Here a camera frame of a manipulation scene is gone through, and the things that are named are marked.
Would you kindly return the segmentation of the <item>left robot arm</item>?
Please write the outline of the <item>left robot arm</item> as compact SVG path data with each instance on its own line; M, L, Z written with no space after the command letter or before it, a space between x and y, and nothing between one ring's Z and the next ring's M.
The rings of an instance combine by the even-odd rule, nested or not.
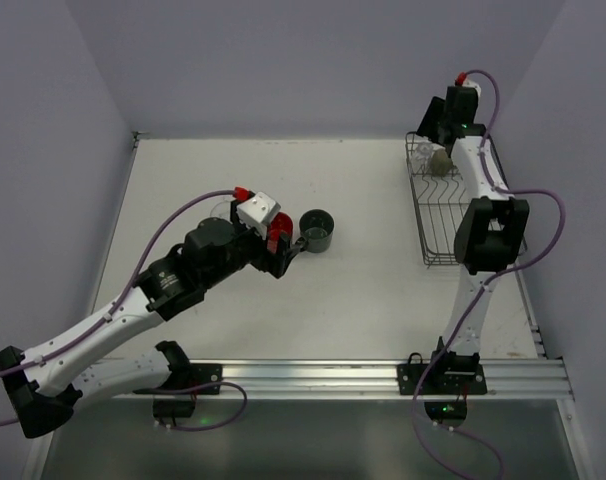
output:
M135 275L108 305L66 332L22 350L0 351L3 387L28 439L44 436L81 407L132 391L174 392L194 386L181 347L162 341L134 360L110 360L134 337L201 303L206 293L252 266L279 279L307 247L280 214L260 233L246 221L210 217L161 259Z

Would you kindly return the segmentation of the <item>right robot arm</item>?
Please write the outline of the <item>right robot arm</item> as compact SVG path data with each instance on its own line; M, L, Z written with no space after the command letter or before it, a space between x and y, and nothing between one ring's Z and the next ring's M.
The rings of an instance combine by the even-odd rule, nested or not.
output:
M454 235L460 276L451 318L431 359L410 366L421 395L486 393L480 350L489 300L499 273L517 260L530 212L509 193L488 130L475 121L479 100L476 83L458 80L431 100L418 129L448 155L469 198Z

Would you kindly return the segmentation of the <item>clear faceted glass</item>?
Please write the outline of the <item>clear faceted glass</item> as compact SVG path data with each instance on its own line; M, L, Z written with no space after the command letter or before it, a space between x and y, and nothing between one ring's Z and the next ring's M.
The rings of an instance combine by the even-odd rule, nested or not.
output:
M237 205L238 202L236 200L221 201L212 208L210 211L210 216L212 218L223 219L233 223L237 219Z

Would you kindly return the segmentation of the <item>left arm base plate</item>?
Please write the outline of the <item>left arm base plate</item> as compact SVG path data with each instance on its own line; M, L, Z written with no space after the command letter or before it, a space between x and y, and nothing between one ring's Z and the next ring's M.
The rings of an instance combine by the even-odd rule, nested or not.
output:
M162 385L155 387L155 390L169 392L214 383L214 386L209 386L198 392L193 392L193 395L218 395L220 393L220 385L218 382L222 380L222 364L202 362L191 363L189 366L180 367L176 372L172 372Z

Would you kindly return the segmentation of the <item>red mug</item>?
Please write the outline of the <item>red mug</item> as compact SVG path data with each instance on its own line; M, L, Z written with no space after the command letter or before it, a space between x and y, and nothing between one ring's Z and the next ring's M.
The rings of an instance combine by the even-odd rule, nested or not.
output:
M284 238L287 243L291 242L293 236L293 221L290 216L279 212L272 220L267 231L267 248L275 254L278 251L278 242Z

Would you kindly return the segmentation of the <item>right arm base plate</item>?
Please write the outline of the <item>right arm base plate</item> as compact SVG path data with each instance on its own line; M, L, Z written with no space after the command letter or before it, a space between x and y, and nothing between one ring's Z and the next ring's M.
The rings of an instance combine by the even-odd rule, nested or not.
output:
M401 395L485 395L488 387L485 380L480 355L470 356L447 352L429 370L420 382L423 373L430 366L427 360L416 352L408 360L396 366L397 382Z

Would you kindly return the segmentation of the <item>dark teal mug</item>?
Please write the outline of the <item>dark teal mug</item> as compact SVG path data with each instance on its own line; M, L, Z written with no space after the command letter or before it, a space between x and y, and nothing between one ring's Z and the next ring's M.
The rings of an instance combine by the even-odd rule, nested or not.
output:
M332 215L322 209L305 212L299 219L299 232L305 241L305 250L320 254L331 245L335 222Z

